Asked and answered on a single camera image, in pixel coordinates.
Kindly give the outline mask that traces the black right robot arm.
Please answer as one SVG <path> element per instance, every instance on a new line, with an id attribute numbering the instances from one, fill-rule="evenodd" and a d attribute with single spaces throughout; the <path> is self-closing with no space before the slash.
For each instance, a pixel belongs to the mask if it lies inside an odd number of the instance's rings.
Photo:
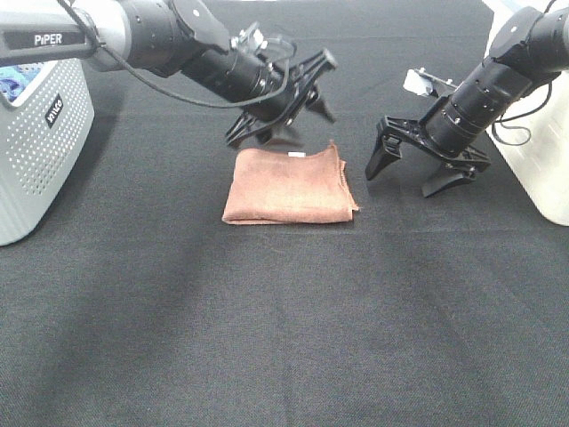
<path id="1" fill-rule="evenodd" d="M 367 180 L 399 160 L 399 146 L 407 142 L 440 162 L 421 187 L 424 197 L 474 181 L 490 160 L 473 141 L 514 102 L 567 68 L 567 9 L 522 8 L 502 26 L 481 63 L 456 89 L 439 95 L 422 118 L 381 119 Z"/>

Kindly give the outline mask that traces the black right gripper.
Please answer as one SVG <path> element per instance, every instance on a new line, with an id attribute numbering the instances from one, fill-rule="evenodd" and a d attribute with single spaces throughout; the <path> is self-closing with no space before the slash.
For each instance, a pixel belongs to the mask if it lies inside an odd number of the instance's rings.
<path id="1" fill-rule="evenodd" d="M 476 179 L 476 173 L 483 172 L 490 164 L 490 158 L 482 151 L 468 146 L 459 149 L 458 155 L 451 155 L 439 148 L 427 134 L 418 120 L 382 117 L 377 124 L 378 137 L 373 153 L 365 168 L 368 181 L 374 179 L 389 165 L 401 159 L 400 144 L 409 143 L 415 148 L 439 160 L 441 165 L 422 184 L 424 197 L 469 184 Z"/>

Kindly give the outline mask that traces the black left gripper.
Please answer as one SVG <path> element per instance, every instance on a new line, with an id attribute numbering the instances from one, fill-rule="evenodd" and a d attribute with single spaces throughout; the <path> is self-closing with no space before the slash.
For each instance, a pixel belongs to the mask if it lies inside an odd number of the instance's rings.
<path id="1" fill-rule="evenodd" d="M 337 60 L 326 48 L 292 67 L 280 94 L 243 107 L 244 112 L 226 132 L 227 144 L 238 148 L 248 138 L 265 144 L 277 131 L 289 126 L 302 108 L 334 123 L 336 119 L 317 89 L 317 79 L 323 71 L 337 68 Z"/>

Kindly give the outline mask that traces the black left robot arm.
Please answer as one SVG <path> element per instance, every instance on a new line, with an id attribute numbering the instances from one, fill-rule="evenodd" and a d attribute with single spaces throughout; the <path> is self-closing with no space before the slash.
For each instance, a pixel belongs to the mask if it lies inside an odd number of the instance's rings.
<path id="1" fill-rule="evenodd" d="M 322 50 L 292 64 L 295 43 L 265 36 L 257 23 L 231 35 L 200 1 L 31 1 L 1 4 L 1 62 L 88 60 L 100 71 L 124 69 L 137 78 L 182 74 L 242 113 L 226 134 L 270 140 L 307 109 L 332 119 L 317 79 L 336 68 Z"/>

